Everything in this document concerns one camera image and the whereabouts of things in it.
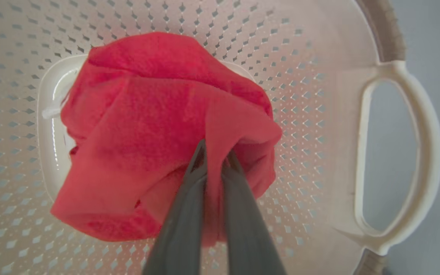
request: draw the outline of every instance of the crumpled red cloth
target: crumpled red cloth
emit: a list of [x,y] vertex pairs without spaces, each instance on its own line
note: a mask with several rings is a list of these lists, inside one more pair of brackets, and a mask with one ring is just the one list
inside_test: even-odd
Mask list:
[[255,197],[281,137],[263,89],[193,38],[150,33],[92,49],[61,112],[77,146],[51,213],[105,241],[155,237],[206,138],[203,245],[225,240],[222,162],[234,148]]

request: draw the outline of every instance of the gray surface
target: gray surface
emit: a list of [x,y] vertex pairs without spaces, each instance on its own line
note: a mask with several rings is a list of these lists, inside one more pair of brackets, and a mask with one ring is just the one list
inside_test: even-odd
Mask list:
[[[440,2],[392,3],[408,47],[408,68],[428,91],[440,120]],[[395,92],[382,87],[372,106],[365,217],[381,228],[401,207],[414,170],[415,148],[410,120]],[[386,133],[389,127],[400,134]],[[390,250],[389,265],[395,275],[440,274],[440,190],[420,228]]]

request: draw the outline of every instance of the tongs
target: tongs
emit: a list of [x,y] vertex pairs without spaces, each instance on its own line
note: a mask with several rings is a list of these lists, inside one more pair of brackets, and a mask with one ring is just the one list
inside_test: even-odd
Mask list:
[[[144,275],[199,275],[206,164],[203,139],[150,251]],[[223,164],[222,181],[229,274],[285,275],[234,151]]]

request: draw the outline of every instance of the white handle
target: white handle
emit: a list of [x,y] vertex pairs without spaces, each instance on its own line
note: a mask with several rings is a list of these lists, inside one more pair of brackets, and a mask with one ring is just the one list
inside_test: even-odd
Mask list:
[[[375,86],[382,80],[395,82],[400,88],[409,107],[417,138],[417,165],[410,192],[397,217],[383,232],[369,226],[362,213],[370,98]],[[354,205],[356,222],[365,236],[359,241],[383,256],[391,246],[402,242],[417,229],[434,202],[440,183],[440,126],[427,93],[418,80],[408,73],[405,61],[392,61],[378,67],[377,76],[370,81],[363,95],[361,117]]]

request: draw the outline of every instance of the white plastic basket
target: white plastic basket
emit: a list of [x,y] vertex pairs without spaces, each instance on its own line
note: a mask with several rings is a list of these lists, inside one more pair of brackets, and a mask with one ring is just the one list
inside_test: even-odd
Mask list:
[[[276,182],[258,204],[288,273],[380,272],[379,256],[417,228],[440,181],[440,127],[405,68],[387,0],[0,0],[0,273],[140,273],[153,240],[105,243],[50,215],[70,162],[65,129],[42,110],[91,47],[151,31],[194,36],[267,91],[284,134]],[[384,232],[362,216],[381,80],[400,88],[419,148],[411,190]],[[202,259],[203,274],[227,272],[225,245]]]

